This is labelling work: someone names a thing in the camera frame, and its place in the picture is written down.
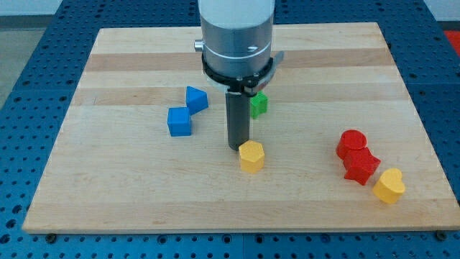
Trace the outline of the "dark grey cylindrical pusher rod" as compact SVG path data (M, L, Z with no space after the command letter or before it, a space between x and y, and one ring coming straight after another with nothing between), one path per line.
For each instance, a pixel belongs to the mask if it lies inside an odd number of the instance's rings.
M250 100L241 94L226 94L228 144L232 150L250 138Z

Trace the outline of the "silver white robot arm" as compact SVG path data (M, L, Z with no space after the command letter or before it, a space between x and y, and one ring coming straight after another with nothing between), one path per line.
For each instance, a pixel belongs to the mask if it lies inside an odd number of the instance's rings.
M201 53L207 81L224 92L229 147L250 138L250 99L271 81L284 53L271 56L275 0L200 0Z

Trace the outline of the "black flange mount ring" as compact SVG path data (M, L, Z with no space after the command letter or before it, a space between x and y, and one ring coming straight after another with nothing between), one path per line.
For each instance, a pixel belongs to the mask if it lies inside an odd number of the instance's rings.
M284 60L284 57L285 52L280 51L273 58L270 58L267 65L259 72L253 73L252 76L239 76L236 78L223 76L216 71L213 71L205 61L204 54L201 56L201 61L203 65L203 72L206 75L206 80L212 86L216 87L225 94L245 94L248 97L253 97L265 88L272 80L278 65Z

